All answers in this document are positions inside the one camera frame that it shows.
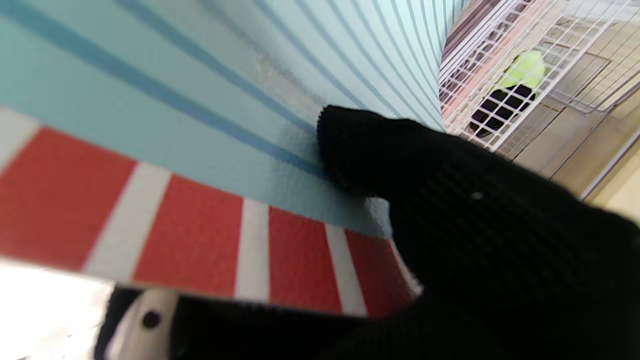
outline red stripe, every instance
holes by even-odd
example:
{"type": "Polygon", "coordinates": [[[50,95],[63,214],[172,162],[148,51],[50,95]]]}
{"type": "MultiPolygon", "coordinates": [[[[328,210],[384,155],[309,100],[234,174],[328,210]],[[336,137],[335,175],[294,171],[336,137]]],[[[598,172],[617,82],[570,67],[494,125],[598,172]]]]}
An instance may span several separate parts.
{"type": "Polygon", "coordinates": [[[0,252],[80,270],[133,160],[42,129],[0,177],[0,252]]]}
{"type": "Polygon", "coordinates": [[[388,240],[345,232],[369,316],[379,318],[409,303],[411,291],[388,240]]]}
{"type": "Polygon", "coordinates": [[[242,203],[237,195],[173,176],[134,280],[232,296],[242,203]]]}
{"type": "Polygon", "coordinates": [[[271,208],[269,270],[273,303],[342,312],[323,223],[271,208]]]}

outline yellow-green object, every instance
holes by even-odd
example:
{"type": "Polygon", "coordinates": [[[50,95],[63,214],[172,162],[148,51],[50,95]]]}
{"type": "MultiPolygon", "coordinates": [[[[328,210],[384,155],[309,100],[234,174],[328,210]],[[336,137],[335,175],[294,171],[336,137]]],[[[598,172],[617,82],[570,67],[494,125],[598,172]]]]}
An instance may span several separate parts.
{"type": "Polygon", "coordinates": [[[545,78],[546,68],[542,52],[526,51],[518,55],[493,89],[498,90],[523,84],[534,90],[545,78]]]}

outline white stripe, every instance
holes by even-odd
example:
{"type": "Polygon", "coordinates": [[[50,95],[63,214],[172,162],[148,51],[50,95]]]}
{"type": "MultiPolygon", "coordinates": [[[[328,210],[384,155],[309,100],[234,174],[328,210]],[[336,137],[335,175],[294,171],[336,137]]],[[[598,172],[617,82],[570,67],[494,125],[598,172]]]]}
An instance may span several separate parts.
{"type": "Polygon", "coordinates": [[[269,206],[244,199],[236,271],[236,297],[269,302],[269,206]]]}
{"type": "Polygon", "coordinates": [[[0,106],[0,174],[39,129],[35,120],[0,106]]]}
{"type": "Polygon", "coordinates": [[[131,278],[171,175],[147,163],[136,165],[84,264],[85,273],[116,281],[131,278]]]}
{"type": "Polygon", "coordinates": [[[391,244],[391,249],[394,252],[394,257],[396,257],[396,261],[400,267],[400,274],[402,274],[404,281],[406,282],[407,286],[409,286],[409,290],[411,290],[413,295],[417,297],[423,291],[422,285],[413,276],[409,268],[404,263],[404,260],[402,260],[402,256],[400,256],[400,252],[398,252],[398,249],[396,248],[396,243],[393,240],[386,241],[389,241],[389,243],[391,244]]]}
{"type": "Polygon", "coordinates": [[[347,236],[340,227],[329,224],[325,224],[325,227],[342,312],[353,316],[367,316],[367,306],[364,303],[356,268],[353,266],[347,236]]]}

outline red and white striped panel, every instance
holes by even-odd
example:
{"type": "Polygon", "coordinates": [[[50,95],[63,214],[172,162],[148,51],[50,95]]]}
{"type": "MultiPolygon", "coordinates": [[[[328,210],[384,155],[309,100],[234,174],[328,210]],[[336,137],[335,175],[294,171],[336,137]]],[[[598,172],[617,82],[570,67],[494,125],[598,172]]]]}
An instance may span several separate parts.
{"type": "Polygon", "coordinates": [[[0,255],[355,316],[415,295],[391,241],[134,161],[0,108],[0,255]]]}

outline wire rack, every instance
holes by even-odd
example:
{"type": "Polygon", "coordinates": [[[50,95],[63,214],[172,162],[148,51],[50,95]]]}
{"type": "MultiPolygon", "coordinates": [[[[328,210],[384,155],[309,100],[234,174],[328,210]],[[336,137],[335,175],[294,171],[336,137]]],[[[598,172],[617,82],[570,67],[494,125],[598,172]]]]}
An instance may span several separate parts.
{"type": "Polygon", "coordinates": [[[502,0],[443,62],[447,131],[513,159],[564,108],[607,112],[640,80],[638,9],[629,0],[502,0]],[[533,51],[545,73],[530,95],[518,89],[524,82],[496,89],[533,51]]]}

